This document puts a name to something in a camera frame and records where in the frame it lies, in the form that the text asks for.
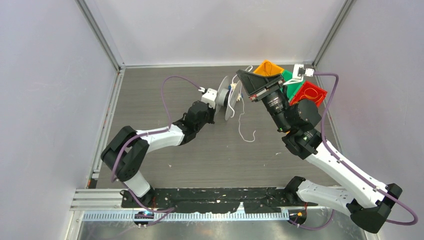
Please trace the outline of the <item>clear plastic cable spool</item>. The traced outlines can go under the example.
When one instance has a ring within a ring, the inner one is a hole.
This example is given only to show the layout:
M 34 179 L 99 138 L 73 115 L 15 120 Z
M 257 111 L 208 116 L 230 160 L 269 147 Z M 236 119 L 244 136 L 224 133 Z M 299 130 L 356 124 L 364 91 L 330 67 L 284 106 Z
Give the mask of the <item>clear plastic cable spool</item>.
M 218 114 L 221 109 L 224 109 L 224 120 L 228 121 L 234 116 L 234 108 L 237 103 L 235 98 L 230 98 L 230 91 L 228 86 L 232 84 L 232 81 L 228 76 L 225 76 L 221 81 L 216 97 L 216 111 L 215 114 Z

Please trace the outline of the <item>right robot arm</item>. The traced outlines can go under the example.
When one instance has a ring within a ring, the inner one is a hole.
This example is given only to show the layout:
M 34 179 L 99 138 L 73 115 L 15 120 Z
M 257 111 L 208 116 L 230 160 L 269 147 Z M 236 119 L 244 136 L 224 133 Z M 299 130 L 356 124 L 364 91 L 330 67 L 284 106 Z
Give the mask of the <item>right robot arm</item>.
M 281 74 L 262 76 L 238 70 L 247 95 L 253 102 L 262 102 L 277 126 L 284 133 L 282 141 L 295 156 L 323 170 L 343 190 L 315 184 L 295 176 L 286 185 L 285 198 L 291 205 L 315 203 L 343 213 L 363 230 L 376 234 L 388 222 L 402 189 L 394 183 L 376 180 L 352 164 L 326 140 L 316 125 L 321 121 L 317 105 L 304 98 L 290 103 L 287 84 Z

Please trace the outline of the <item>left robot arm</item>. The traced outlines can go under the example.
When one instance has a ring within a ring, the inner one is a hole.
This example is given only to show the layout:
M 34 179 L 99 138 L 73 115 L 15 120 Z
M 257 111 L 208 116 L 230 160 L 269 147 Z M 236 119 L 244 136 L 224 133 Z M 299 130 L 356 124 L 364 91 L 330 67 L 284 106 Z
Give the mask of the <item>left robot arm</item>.
M 154 197 L 153 187 L 140 171 L 145 156 L 162 148 L 189 143 L 206 124 L 215 123 L 215 112 L 210 104 L 198 100 L 169 127 L 135 130 L 124 126 L 102 151 L 100 159 L 112 171 L 112 179 L 123 182 L 134 193 L 135 202 L 148 207 Z

